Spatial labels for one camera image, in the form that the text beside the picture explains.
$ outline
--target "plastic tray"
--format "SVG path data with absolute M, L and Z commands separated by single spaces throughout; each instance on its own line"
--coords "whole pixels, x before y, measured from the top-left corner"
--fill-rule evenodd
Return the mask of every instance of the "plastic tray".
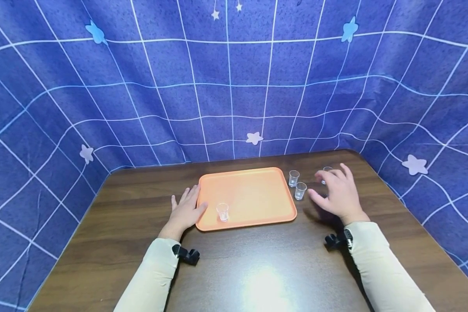
M 296 207 L 279 168 L 207 174 L 200 178 L 198 204 L 208 208 L 196 223 L 201 231 L 292 221 Z M 229 205 L 229 219 L 220 221 L 217 204 Z

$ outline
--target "left hand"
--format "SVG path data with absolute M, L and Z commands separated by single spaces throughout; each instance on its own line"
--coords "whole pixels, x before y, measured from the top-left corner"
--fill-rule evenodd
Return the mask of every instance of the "left hand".
M 196 208 L 199 193 L 199 185 L 186 188 L 178 204 L 175 195 L 172 195 L 172 213 L 158 237 L 180 241 L 184 231 L 193 226 L 208 207 L 205 202 Z

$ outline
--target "clear plastic cup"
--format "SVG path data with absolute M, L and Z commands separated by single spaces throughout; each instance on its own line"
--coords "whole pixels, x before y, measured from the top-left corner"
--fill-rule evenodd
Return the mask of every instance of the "clear plastic cup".
M 220 221 L 225 222 L 229 220 L 229 205 L 225 203 L 220 203 L 217 205 L 217 213 L 220 217 Z
M 300 173 L 298 171 L 291 170 L 289 172 L 289 180 L 288 180 L 289 187 L 295 187 L 296 182 L 298 182 L 299 177 L 300 177 Z
M 333 168 L 332 168 L 332 167 L 329 167 L 329 166 L 326 166 L 326 167 L 322 168 L 322 170 L 324 170 L 324 171 L 330 171 L 330 170 L 333 170 Z M 324 184 L 324 185 L 326 185 L 326 181 L 325 181 L 325 180 L 322 180 L 321 183 Z
M 295 199 L 302 200 L 306 190 L 307 185 L 303 182 L 298 182 L 295 186 Z

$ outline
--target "brown table surface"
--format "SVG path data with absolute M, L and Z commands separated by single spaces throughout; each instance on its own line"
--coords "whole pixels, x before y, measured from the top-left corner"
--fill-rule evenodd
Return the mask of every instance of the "brown table surface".
M 149 244 L 168 220 L 170 196 L 208 173 L 279 167 L 319 193 L 313 174 L 351 168 L 363 209 L 438 311 L 468 311 L 468 278 L 360 155 L 346 150 L 124 170 L 104 184 L 30 311 L 113 311 Z M 323 246 L 330 227 L 316 222 L 307 195 L 290 223 L 217 232 L 188 231 L 196 267 L 179 266 L 167 311 L 369 311 L 342 253 Z

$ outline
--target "blue curtain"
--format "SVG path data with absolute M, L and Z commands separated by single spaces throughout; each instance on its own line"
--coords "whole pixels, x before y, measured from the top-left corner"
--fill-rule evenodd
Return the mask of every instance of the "blue curtain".
M 0 0 L 0 311 L 116 170 L 335 149 L 468 275 L 468 0 Z

